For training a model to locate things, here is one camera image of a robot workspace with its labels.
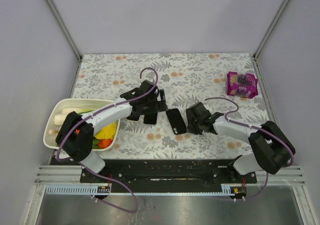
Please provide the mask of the silver smartphone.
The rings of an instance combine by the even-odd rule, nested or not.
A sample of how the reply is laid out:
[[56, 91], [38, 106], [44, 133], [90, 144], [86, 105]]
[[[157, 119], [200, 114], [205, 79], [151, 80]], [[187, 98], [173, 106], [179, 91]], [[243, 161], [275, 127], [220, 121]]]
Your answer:
[[143, 118], [143, 123], [145, 125], [156, 125], [158, 120], [158, 113], [150, 113], [150, 114], [145, 114]]

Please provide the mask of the black phone case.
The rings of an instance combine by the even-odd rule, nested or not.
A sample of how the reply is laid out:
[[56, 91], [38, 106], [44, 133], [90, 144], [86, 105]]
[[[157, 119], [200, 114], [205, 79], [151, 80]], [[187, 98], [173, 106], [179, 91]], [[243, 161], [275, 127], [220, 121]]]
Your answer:
[[175, 135], [182, 135], [187, 132], [186, 124], [177, 108], [167, 110], [166, 116]]

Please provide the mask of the blue smartphone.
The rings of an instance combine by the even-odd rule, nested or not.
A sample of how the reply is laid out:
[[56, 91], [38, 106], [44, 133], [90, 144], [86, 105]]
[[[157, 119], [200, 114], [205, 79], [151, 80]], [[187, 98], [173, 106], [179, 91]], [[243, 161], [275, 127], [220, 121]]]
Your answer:
[[139, 114], [131, 114], [126, 118], [128, 121], [137, 122], [140, 119]]

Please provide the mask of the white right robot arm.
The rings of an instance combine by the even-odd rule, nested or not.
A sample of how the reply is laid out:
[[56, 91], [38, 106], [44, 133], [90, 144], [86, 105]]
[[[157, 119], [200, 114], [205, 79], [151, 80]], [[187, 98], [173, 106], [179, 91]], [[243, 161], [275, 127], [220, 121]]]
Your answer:
[[225, 135], [250, 145], [251, 154], [241, 155], [231, 163], [240, 175], [256, 171], [275, 175], [294, 161], [294, 146], [273, 121], [258, 125], [231, 120], [224, 113], [211, 113], [201, 102], [186, 109], [186, 118], [187, 129], [194, 135]]

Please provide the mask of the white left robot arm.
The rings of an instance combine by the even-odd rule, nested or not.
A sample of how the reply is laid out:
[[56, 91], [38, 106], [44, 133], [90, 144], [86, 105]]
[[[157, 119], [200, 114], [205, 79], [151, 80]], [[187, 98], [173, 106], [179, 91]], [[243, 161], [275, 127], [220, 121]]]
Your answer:
[[98, 132], [123, 118], [136, 121], [144, 116], [145, 119], [151, 119], [149, 124], [153, 125], [158, 113], [166, 110], [165, 91], [153, 82], [144, 80], [140, 87], [121, 94], [117, 100], [97, 110], [83, 114], [76, 111], [69, 113], [55, 142], [73, 161], [99, 173], [106, 163], [93, 151], [93, 142]]

